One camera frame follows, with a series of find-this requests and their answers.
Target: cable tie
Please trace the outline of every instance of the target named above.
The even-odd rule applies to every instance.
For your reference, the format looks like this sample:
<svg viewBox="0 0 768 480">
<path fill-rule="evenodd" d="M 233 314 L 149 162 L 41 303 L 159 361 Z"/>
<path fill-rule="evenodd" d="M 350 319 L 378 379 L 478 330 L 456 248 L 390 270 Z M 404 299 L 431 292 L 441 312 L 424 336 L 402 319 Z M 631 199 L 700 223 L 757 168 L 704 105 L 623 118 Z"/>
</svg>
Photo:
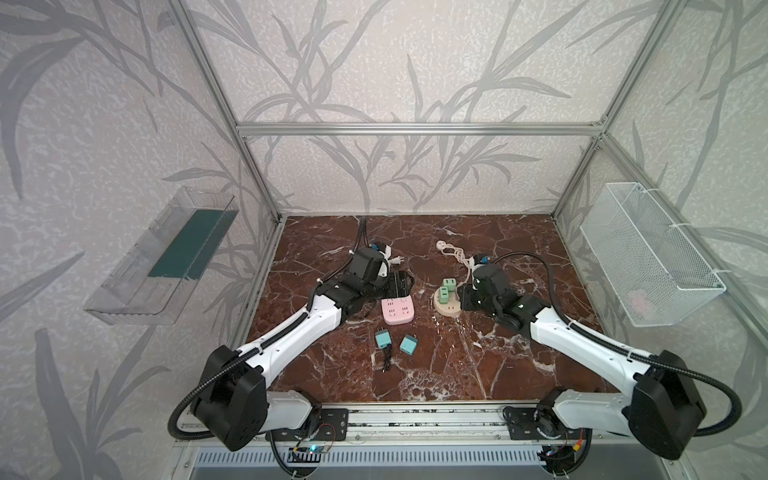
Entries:
<svg viewBox="0 0 768 480">
<path fill-rule="evenodd" d="M 627 346 L 625 348 L 627 349 L 627 360 L 633 362 L 632 358 L 630 357 L 632 356 L 633 353 L 640 352 L 640 349 L 635 349 L 635 348 L 632 348 L 631 346 Z"/>
</svg>

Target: metal vent grille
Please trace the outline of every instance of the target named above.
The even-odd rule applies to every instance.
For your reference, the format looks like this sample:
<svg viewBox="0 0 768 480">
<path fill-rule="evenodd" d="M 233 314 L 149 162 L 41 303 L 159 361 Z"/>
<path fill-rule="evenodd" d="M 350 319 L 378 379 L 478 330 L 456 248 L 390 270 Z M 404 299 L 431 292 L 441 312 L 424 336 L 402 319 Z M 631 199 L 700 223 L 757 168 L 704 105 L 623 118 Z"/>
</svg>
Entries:
<svg viewBox="0 0 768 480">
<path fill-rule="evenodd" d="M 535 445 L 420 445 L 420 446 L 335 446 L 324 455 L 302 455 L 303 460 L 318 460 L 334 467 L 363 466 L 446 466 L 446 465 L 543 465 Z M 288 448 L 280 448 L 290 465 Z M 195 466 L 273 467 L 275 459 L 267 447 L 246 447 L 230 452 L 223 447 L 200 449 Z"/>
</svg>

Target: power strip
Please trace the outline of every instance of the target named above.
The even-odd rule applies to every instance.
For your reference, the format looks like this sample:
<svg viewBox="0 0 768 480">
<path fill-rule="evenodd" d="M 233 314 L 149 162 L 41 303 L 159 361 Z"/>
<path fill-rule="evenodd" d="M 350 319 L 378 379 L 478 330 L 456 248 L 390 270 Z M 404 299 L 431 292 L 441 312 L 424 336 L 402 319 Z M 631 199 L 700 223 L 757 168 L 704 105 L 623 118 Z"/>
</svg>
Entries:
<svg viewBox="0 0 768 480">
<path fill-rule="evenodd" d="M 456 318 L 462 312 L 462 305 L 458 301 L 455 290 L 449 293 L 447 303 L 440 303 L 440 289 L 435 290 L 435 293 L 432 294 L 432 304 L 437 313 L 443 316 Z"/>
<path fill-rule="evenodd" d="M 413 320 L 413 298 L 410 295 L 401 298 L 382 300 L 382 312 L 387 325 L 401 325 Z"/>
</svg>

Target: brown marble tabletop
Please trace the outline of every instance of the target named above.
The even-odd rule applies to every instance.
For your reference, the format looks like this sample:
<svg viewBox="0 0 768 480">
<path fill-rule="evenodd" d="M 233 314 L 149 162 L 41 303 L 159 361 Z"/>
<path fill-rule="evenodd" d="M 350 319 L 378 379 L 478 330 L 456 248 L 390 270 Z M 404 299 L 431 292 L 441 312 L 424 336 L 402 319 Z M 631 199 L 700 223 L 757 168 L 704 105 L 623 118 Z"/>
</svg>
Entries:
<svg viewBox="0 0 768 480">
<path fill-rule="evenodd" d="M 315 279 L 347 258 L 357 232 L 355 217 L 291 217 L 280 239 L 249 340 L 268 332 L 306 302 Z M 415 318 L 384 323 L 379 302 L 363 307 L 341 327 L 296 357 L 273 384 L 299 388 L 321 402 L 412 400 L 534 400 L 555 386 L 605 392 L 610 386 L 567 356 L 516 335 L 479 312 L 457 319 L 440 316 L 432 294 L 443 278 L 462 281 L 466 268 L 435 248 L 444 240 L 467 256 L 497 257 L 513 250 L 542 255 L 551 265 L 561 305 L 569 316 L 600 329 L 583 286 L 547 215 L 371 217 L 369 241 L 392 246 L 405 257 L 399 268 L 415 277 Z M 546 270 L 534 259 L 513 257 L 505 271 L 522 293 L 547 299 Z M 392 337 L 392 368 L 382 372 L 383 354 L 374 333 Z M 404 335 L 418 339 L 413 356 L 400 351 Z"/>
</svg>

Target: mesh basket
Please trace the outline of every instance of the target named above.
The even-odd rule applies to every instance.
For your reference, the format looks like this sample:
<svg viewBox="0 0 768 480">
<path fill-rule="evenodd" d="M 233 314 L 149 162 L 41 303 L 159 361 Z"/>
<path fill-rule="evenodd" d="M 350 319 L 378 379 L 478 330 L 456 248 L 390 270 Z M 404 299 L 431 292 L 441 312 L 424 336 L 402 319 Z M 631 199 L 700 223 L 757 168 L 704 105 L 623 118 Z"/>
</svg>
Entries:
<svg viewBox="0 0 768 480">
<path fill-rule="evenodd" d="M 581 232 L 635 326 L 673 325 L 725 291 L 641 184 L 605 184 Z"/>
</svg>

